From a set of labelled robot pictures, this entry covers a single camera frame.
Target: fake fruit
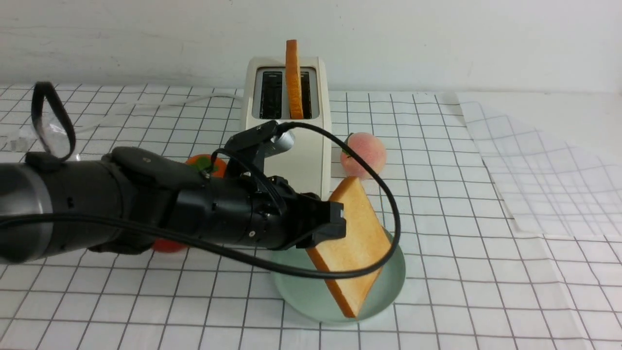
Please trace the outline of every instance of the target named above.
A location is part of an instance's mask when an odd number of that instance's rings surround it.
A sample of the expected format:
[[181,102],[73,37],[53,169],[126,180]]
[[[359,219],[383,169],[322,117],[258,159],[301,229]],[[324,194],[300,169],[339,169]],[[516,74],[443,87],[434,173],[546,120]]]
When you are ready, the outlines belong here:
[[[387,161],[387,150],[379,138],[369,133],[352,133],[345,142],[376,173],[380,173],[384,169]],[[371,178],[371,175],[345,150],[341,152],[341,165],[348,176],[356,176],[360,179]]]
[[[210,154],[198,154],[186,161],[186,164],[194,167],[198,171],[206,170],[210,167],[211,164],[211,155]],[[225,175],[225,170],[227,168],[227,163],[220,158],[216,158],[216,162],[214,163],[214,168],[211,170],[211,175],[214,177],[223,177]],[[156,239],[151,249],[160,253],[177,253],[183,249],[186,249],[186,245],[177,243],[172,240],[167,239]]]

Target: grid tablecloth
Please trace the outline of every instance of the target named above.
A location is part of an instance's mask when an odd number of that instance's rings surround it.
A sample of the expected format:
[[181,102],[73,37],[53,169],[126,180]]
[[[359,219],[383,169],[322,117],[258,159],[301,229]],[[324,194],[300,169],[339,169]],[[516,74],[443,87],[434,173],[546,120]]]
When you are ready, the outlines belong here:
[[[0,86],[0,130],[29,123],[30,85]],[[59,85],[74,124],[137,99],[174,102],[241,90]],[[407,280],[391,308],[345,327],[283,302],[258,268],[195,249],[117,256],[84,250],[0,265],[3,349],[619,349],[622,242],[520,232],[456,101],[431,93],[331,92],[333,133],[378,136],[402,221]],[[210,153],[239,127],[240,104],[211,98],[136,108],[78,135],[81,159],[139,146],[176,161]],[[41,149],[34,143],[32,150]],[[332,186],[345,176],[333,149]],[[0,162],[24,153],[0,152]],[[379,187],[366,191],[390,231]],[[249,249],[260,257],[267,250]]]

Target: black cable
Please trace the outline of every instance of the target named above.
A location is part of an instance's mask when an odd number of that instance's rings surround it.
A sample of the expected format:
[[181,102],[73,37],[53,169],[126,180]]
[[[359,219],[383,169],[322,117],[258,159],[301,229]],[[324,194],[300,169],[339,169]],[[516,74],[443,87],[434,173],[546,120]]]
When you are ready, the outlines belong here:
[[[67,138],[69,139],[69,153],[67,153],[62,158],[52,154],[52,150],[50,149],[47,138],[45,137],[42,120],[45,100],[47,100],[47,102],[50,104],[50,107],[52,108],[56,119],[65,130]],[[67,159],[69,159],[69,157],[72,156],[76,147],[76,134],[73,130],[72,120],[71,118],[69,118],[69,114],[67,114],[67,111],[63,106],[63,102],[60,100],[60,97],[58,96],[56,90],[54,90],[54,85],[52,85],[52,83],[37,82],[35,84],[35,87],[32,91],[30,114],[32,125],[34,126],[35,132],[37,133],[39,141],[41,141],[41,145],[43,146],[44,150],[59,159],[60,161],[66,161]]]
[[399,239],[402,233],[402,225],[401,225],[401,221],[399,218],[399,210],[397,208],[397,203],[395,202],[395,197],[393,197],[393,193],[391,193],[389,186],[387,186],[387,184],[380,178],[380,175],[378,175],[376,171],[372,169],[371,166],[369,166],[369,164],[367,164],[367,162],[364,161],[363,158],[361,158],[361,156],[359,156],[356,152],[354,152],[354,150],[352,150],[345,142],[343,142],[342,140],[339,140],[337,136],[329,133],[328,131],[320,128],[319,126],[315,126],[315,125],[311,125],[307,123],[301,123],[299,121],[290,121],[290,122],[279,125],[279,131],[281,133],[285,133],[295,128],[303,128],[303,129],[314,131],[318,134],[323,135],[324,137],[327,137],[328,139],[336,143],[337,146],[339,146],[346,153],[348,153],[349,156],[354,158],[356,162],[360,166],[362,166],[363,169],[365,169],[369,173],[369,175],[371,175],[371,177],[376,181],[376,183],[378,183],[380,188],[383,189],[384,194],[387,196],[387,200],[389,201],[389,205],[391,206],[391,212],[393,214],[393,220],[395,222],[395,233],[393,235],[393,241],[391,242],[389,251],[386,254],[384,254],[384,256],[380,258],[380,260],[378,260],[376,263],[366,268],[362,268],[362,269],[354,270],[354,271],[368,271],[367,273],[371,273],[381,268],[385,263],[389,261],[389,259],[391,259],[391,257],[393,256],[393,253],[395,253],[395,251],[397,250],[397,247],[399,245]]
[[249,161],[246,157],[242,156],[242,154],[239,154],[238,152],[232,151],[230,149],[218,148],[216,151],[214,151],[214,153],[211,154],[211,164],[210,167],[207,169],[208,173],[210,173],[211,170],[214,168],[218,153],[224,154],[225,156],[228,156],[229,158],[240,163],[240,165],[242,165],[249,173],[251,173],[251,177],[258,181],[266,189],[268,195],[270,196],[270,199],[272,199],[272,202],[279,210],[279,215],[283,215],[283,213],[285,213],[285,211],[287,210],[287,204],[285,203],[285,200],[281,197],[281,195],[279,195],[279,193],[276,191],[272,182],[261,170],[259,170],[259,168],[255,166],[255,164]]
[[[306,268],[298,268],[298,267],[293,267],[290,265],[274,263],[269,260],[260,259],[252,255],[238,252],[237,250],[221,247],[217,244],[211,244],[200,239],[187,237],[184,235],[180,235],[177,232],[164,230],[164,229],[160,229],[157,227],[152,227],[146,224],[141,224],[141,223],[133,222],[129,220],[112,219],[109,217],[98,217],[98,216],[86,215],[86,214],[66,214],[66,213],[26,214],[26,215],[13,215],[10,217],[0,217],[0,228],[16,226],[16,225],[24,225],[24,224],[43,223],[43,222],[87,222],[87,223],[92,223],[92,224],[100,224],[100,225],[117,227],[120,229],[131,230],[133,232],[142,233],[142,234],[150,235],[153,237],[177,241],[177,242],[180,242],[182,244],[185,244],[191,247],[195,247],[195,248],[199,248],[202,250],[206,250],[208,252],[219,254],[226,258],[230,258],[232,260],[247,263],[249,265],[263,268],[268,271],[282,273],[285,275],[291,275],[295,277],[315,278],[315,279],[322,279],[322,280],[337,280],[337,279],[361,277],[361,276],[365,276],[376,271],[377,269],[381,268],[385,263],[387,263],[389,259],[392,257],[393,253],[396,251],[398,247],[399,239],[401,235],[401,223],[400,223],[400,218],[399,218],[399,212],[397,209],[395,198],[393,197],[391,190],[389,190],[387,184],[356,152],[354,152],[347,144],[339,140],[336,136],[332,135],[331,133],[327,132],[326,130],[322,128],[319,128],[314,125],[306,124],[306,123],[289,122],[289,123],[281,124],[280,126],[280,129],[282,132],[286,132],[294,128],[304,128],[304,129],[312,130],[331,139],[339,147],[343,148],[352,158],[354,158],[356,162],[360,164],[371,175],[371,177],[374,178],[374,180],[376,180],[378,185],[383,189],[384,193],[387,195],[387,199],[389,201],[389,205],[391,206],[391,210],[392,210],[393,217],[395,220],[395,233],[394,233],[393,241],[391,242],[391,246],[388,252],[376,263],[368,267],[359,268],[357,270],[332,271],[332,272],[323,272],[323,271],[311,270],[311,269],[306,269]],[[217,152],[214,152],[212,154],[213,161],[215,161],[215,155]],[[229,154],[235,154],[234,156],[239,156],[238,154],[232,151],[225,150],[225,152]],[[254,165],[251,167],[248,167],[250,169],[247,169],[247,170],[251,173],[251,175],[253,174],[253,172],[259,175],[259,173],[261,173],[259,169],[257,169],[257,167],[254,167],[253,169],[253,167]],[[265,174],[261,173],[261,175],[262,176],[257,177],[258,181],[262,181],[262,177],[265,178],[265,180],[267,180]]]

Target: toast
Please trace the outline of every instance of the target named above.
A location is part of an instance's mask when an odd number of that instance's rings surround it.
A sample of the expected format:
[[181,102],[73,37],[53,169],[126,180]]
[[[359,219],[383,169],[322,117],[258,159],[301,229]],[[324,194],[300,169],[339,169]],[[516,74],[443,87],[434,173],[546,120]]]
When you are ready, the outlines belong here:
[[285,48],[285,83],[289,96],[289,113],[292,119],[303,119],[302,83],[300,82],[300,62],[298,61],[298,42],[288,40]]
[[[346,237],[327,240],[307,249],[320,271],[355,270],[382,258],[391,243],[376,217],[358,177],[347,177],[337,186],[329,201],[343,203]],[[325,280],[344,316],[357,318],[381,269],[368,275],[344,280]]]

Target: white wall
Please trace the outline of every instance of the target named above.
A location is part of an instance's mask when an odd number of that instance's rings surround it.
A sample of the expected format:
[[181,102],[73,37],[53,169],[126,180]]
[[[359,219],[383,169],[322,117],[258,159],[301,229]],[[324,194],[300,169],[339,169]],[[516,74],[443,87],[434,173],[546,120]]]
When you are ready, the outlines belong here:
[[287,39],[331,89],[622,91],[620,0],[2,0],[0,80],[242,87]]

